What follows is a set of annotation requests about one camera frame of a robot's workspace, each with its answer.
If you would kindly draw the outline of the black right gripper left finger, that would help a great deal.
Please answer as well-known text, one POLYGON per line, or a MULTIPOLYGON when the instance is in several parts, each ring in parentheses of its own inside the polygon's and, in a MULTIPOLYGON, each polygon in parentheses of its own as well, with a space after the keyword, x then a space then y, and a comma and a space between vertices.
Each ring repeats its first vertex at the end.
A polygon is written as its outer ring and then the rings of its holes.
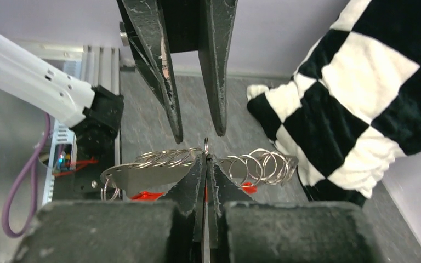
POLYGON ((12 262, 203 262, 206 155, 153 202, 53 201, 12 262))

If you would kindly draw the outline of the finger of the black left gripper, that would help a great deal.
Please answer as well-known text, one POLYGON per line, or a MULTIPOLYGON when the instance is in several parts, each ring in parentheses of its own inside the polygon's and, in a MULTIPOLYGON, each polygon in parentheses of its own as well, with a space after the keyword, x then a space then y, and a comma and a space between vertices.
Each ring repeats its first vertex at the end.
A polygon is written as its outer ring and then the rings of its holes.
POLYGON ((183 142, 183 125, 159 1, 117 1, 135 65, 164 108, 175 142, 183 142))
POLYGON ((237 0, 200 1, 198 58, 217 136, 227 128, 227 63, 237 0))

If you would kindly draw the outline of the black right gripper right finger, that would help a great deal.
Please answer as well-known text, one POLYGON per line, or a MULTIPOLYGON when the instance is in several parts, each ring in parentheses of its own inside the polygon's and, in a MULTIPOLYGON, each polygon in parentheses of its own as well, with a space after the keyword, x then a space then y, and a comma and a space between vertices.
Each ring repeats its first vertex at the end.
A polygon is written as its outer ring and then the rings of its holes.
POLYGON ((258 203, 207 156, 211 262, 385 262, 372 225, 349 202, 258 203))

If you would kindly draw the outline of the metal key holder red handle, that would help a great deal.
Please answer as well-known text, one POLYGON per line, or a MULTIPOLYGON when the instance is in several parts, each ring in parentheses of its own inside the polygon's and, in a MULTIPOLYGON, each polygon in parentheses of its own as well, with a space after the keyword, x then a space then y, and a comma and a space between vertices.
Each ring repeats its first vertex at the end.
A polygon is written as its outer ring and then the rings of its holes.
MULTIPOLYGON (((156 200, 164 191, 148 190, 177 183, 202 153, 200 148, 153 151, 140 155, 133 163, 106 169, 97 184, 100 198, 114 200, 125 191, 132 200, 156 200)), ((253 194, 263 185, 283 186, 289 182, 299 160, 296 156, 258 148, 246 155, 226 156, 219 162, 225 175, 246 193, 253 194)))

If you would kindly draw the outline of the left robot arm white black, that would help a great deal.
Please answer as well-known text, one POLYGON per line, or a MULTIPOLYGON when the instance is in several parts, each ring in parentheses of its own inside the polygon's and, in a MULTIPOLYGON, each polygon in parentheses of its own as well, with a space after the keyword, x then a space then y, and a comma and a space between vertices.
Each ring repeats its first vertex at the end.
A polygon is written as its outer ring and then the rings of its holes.
MULTIPOLYGON (((215 131, 227 127, 226 69, 236 1, 118 1, 135 65, 164 108, 175 142, 183 124, 171 55, 198 51, 215 131)), ((0 90, 36 106, 76 135, 91 157, 111 148, 123 96, 64 73, 0 35, 0 90)))

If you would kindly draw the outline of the black white checkered pillow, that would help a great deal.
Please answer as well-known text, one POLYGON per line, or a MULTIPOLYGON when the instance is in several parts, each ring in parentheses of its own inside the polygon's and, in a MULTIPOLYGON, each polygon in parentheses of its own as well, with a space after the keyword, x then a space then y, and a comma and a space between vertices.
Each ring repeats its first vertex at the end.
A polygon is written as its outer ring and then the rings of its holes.
POLYGON ((421 1, 350 1, 288 83, 246 96, 310 201, 363 205, 421 152, 421 1))

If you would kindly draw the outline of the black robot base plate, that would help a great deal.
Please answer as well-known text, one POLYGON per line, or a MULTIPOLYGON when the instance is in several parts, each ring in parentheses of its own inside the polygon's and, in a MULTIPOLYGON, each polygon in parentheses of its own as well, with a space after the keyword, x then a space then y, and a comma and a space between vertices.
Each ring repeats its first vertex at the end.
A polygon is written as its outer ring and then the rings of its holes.
POLYGON ((91 193, 101 188, 101 173, 116 164, 116 150, 112 146, 98 156, 79 151, 75 145, 58 145, 52 167, 56 179, 68 179, 75 193, 91 193))

